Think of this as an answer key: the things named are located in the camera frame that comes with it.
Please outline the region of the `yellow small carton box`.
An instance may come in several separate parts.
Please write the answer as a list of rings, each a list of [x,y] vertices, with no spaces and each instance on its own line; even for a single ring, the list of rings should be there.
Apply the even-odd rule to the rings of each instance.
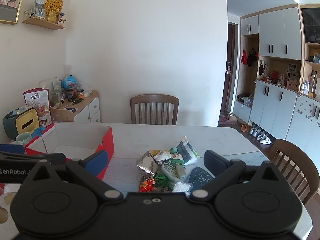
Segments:
[[[152,156],[156,156],[157,154],[159,154],[161,152],[161,150],[149,150],[149,153],[152,155]]]

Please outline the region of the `wooden wall shelf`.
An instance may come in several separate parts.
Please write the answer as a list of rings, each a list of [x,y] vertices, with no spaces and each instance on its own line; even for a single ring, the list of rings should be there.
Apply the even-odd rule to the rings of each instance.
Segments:
[[[29,10],[26,10],[23,13],[22,23],[35,25],[50,30],[65,29],[63,23],[53,23],[47,21],[46,16],[44,14],[44,10],[40,8],[31,8]]]

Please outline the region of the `teal round ball toy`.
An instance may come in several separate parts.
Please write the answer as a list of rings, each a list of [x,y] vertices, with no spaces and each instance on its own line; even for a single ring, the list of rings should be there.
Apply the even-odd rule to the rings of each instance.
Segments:
[[[174,154],[174,153],[177,153],[178,152],[178,149],[176,147],[173,147],[170,149],[170,153],[171,154]]]

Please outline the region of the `red snack bag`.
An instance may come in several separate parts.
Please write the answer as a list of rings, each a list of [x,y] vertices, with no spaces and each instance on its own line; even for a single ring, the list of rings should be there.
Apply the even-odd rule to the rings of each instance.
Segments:
[[[50,113],[49,91],[45,88],[34,88],[23,93],[25,104],[33,107],[38,116],[39,126],[47,127],[52,124]]]

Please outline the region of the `white patterned tissue pack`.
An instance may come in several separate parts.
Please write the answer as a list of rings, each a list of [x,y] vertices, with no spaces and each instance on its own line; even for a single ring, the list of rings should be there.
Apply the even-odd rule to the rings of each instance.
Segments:
[[[195,164],[200,158],[199,154],[193,149],[193,147],[189,143],[187,137],[184,137],[176,148],[177,152],[183,158],[184,165]]]

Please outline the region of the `red dragon plush toy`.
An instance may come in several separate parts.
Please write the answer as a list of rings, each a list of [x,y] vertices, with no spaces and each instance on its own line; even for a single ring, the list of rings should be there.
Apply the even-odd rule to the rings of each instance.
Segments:
[[[144,180],[139,185],[139,192],[154,192],[157,190],[156,182],[153,178]]]

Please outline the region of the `light blue gear device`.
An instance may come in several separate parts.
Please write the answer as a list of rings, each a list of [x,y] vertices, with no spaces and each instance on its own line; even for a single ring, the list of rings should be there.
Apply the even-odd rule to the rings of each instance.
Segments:
[[[176,173],[176,168],[173,167],[170,164],[163,163],[161,165],[161,171],[162,173],[172,182],[182,181],[180,178],[178,178]]]

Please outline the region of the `dark entrance door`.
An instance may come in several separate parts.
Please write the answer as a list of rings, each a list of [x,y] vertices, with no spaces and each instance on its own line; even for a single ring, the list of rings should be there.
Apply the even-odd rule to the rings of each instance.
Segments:
[[[218,126],[223,126],[231,113],[234,92],[234,78],[236,69],[236,53],[238,52],[238,26],[228,22],[227,60],[225,68],[225,83],[223,87],[222,103]]]

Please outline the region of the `golden flower ornament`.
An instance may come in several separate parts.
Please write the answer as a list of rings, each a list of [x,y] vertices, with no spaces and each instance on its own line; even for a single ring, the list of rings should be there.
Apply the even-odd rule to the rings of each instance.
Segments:
[[[46,20],[52,23],[56,23],[58,15],[62,10],[62,7],[63,7],[62,0],[47,0],[44,3]]]

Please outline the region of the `white wooden side cabinet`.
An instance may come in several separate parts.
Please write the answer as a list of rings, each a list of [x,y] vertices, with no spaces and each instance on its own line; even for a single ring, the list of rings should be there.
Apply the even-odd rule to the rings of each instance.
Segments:
[[[76,104],[66,100],[59,107],[52,107],[50,113],[55,122],[100,123],[99,93],[93,90]]]

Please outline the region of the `blue patterned placemat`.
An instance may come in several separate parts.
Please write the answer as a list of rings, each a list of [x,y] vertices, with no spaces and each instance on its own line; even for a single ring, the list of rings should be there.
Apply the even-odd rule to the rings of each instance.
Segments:
[[[188,183],[193,186],[193,190],[198,190],[210,183],[213,179],[214,177],[206,170],[196,167],[191,171]]]

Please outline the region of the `orange label jar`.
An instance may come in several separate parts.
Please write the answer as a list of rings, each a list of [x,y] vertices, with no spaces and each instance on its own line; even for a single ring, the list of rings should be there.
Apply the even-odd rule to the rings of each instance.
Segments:
[[[76,93],[77,93],[77,98],[78,98],[78,99],[84,99],[84,98],[85,98],[85,96],[84,96],[84,90],[83,90],[83,89],[78,89],[78,90],[76,91]]]

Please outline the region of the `red white cardboard box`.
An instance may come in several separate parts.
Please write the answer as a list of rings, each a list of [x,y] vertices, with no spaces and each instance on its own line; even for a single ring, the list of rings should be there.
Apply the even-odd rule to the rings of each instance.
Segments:
[[[113,133],[110,126],[101,123],[57,122],[24,148],[27,155],[63,153],[66,160],[84,160],[99,150],[105,150],[109,165],[114,154]]]

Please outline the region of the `mint green mug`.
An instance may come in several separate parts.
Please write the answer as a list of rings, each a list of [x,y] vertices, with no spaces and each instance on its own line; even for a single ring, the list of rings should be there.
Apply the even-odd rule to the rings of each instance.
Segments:
[[[31,136],[31,133],[29,132],[21,133],[15,139],[15,142],[18,145],[26,145],[31,141],[32,141],[32,136]]]

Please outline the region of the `silver foil snack bag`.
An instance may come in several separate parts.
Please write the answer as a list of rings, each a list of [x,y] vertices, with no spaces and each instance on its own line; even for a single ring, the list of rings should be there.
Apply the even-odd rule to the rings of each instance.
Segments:
[[[140,175],[145,179],[153,178],[158,171],[158,165],[149,151],[144,153],[137,161],[136,166]]]

